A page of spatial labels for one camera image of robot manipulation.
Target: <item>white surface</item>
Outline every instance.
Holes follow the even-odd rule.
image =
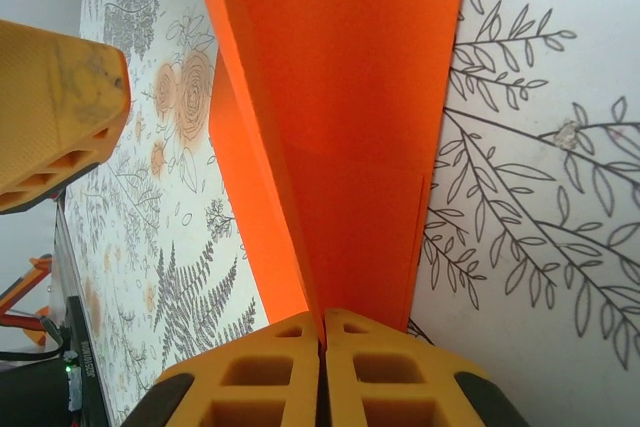
[[[0,0],[0,18],[78,35],[81,0]],[[29,258],[53,253],[55,204],[45,201],[23,214],[0,216],[0,291],[29,270]],[[45,279],[16,308],[35,312],[48,304]],[[0,350],[25,350],[33,343],[21,329],[0,328]]]
[[[465,73],[469,64],[454,57],[460,83],[449,87],[412,318],[437,345],[488,370],[533,425],[640,425],[640,1],[481,2],[484,14],[463,1],[457,48],[472,65],[482,65],[482,57],[491,66],[474,52],[483,49],[495,73]],[[495,30],[476,43],[498,2],[501,30],[496,21]],[[497,41],[508,36],[525,6],[521,25],[535,24],[523,37],[536,37],[530,40],[535,61],[527,66],[524,40],[507,41],[519,64],[514,72]],[[577,35],[551,35],[563,51],[537,35],[549,9],[543,35]],[[496,80],[501,72],[507,77]],[[485,79],[494,109],[478,94],[478,77]],[[516,111],[508,106],[505,84],[519,77],[548,83],[529,89],[527,102],[518,97]],[[573,103],[582,106],[586,122],[576,117],[581,109]],[[568,133],[577,128],[593,153],[571,135],[556,143],[553,132],[569,121]],[[607,124],[615,139],[597,124]],[[531,192],[508,190],[522,187]],[[554,269],[554,263],[560,265]],[[570,287],[569,263],[582,265],[567,270],[574,277]],[[471,279],[471,290],[469,268],[479,276]]]

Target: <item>leaf pattern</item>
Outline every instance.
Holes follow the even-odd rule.
[[[522,339],[481,352],[472,345],[461,347],[464,342],[475,345],[475,340],[458,329],[517,330],[520,327],[510,324],[517,322],[514,317],[522,325],[533,322],[536,327],[531,329],[549,325],[549,338],[563,339],[562,347],[549,347],[550,356],[555,348],[570,348],[580,358],[575,362],[598,358],[616,366],[611,367],[616,380],[607,392],[612,395],[616,382],[631,385],[639,372],[640,115],[631,92],[615,90],[622,83],[601,81],[595,70],[592,75],[555,67],[556,62],[586,66],[606,58],[595,57],[586,41],[604,31],[598,23],[580,25],[585,5],[463,1],[450,67],[457,85],[449,89],[440,141],[448,147],[436,160],[433,183],[440,188],[431,193],[424,234],[431,247],[423,251],[420,269],[433,274],[439,263],[444,274],[448,259],[455,262],[470,252],[472,275],[482,276],[482,282],[475,281],[467,293],[461,292],[460,276],[456,291],[453,280],[442,282],[442,275],[429,277],[424,286],[418,282],[420,301],[414,304],[412,319],[426,332],[433,329],[436,345],[441,337],[445,347],[455,345],[488,363],[508,357],[511,367],[516,362],[508,352],[511,346],[517,355],[536,356],[537,344],[527,344],[533,336],[529,331],[519,330],[526,334]],[[593,12],[602,9],[623,22],[622,3],[614,7],[594,0],[594,5]],[[618,68],[610,65],[613,71]],[[619,69],[611,74],[625,77]],[[584,94],[583,84],[596,89],[605,102]],[[624,86],[634,88],[628,82]],[[436,213],[445,208],[461,214],[455,226],[438,219]],[[445,249],[456,232],[465,231],[471,235],[464,237],[464,245],[455,242]],[[466,308],[478,309],[475,316],[466,315],[465,301]],[[550,327],[550,321],[535,313],[542,310],[553,310],[559,323]],[[448,328],[443,318],[453,322],[455,336],[440,334]],[[580,369],[578,364],[548,361],[558,375]],[[588,370],[604,372],[595,365]],[[511,375],[506,366],[502,374]],[[537,388],[544,390],[540,384]],[[597,389],[603,393],[605,387]],[[597,405],[589,409],[591,416],[629,423],[628,415],[605,402]],[[540,425],[572,423],[570,417],[559,421],[531,405],[529,414]]]

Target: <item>orange panel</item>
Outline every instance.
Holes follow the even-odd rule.
[[[262,181],[228,186],[232,204],[255,188],[284,226],[245,244],[261,294],[273,263],[255,252],[285,235],[282,281],[301,275],[319,329],[331,307],[404,329],[459,0],[206,3]],[[216,149],[233,142],[215,134]],[[225,179],[245,168],[221,166]],[[243,236],[263,220],[239,219]],[[271,321],[285,302],[264,302]]]

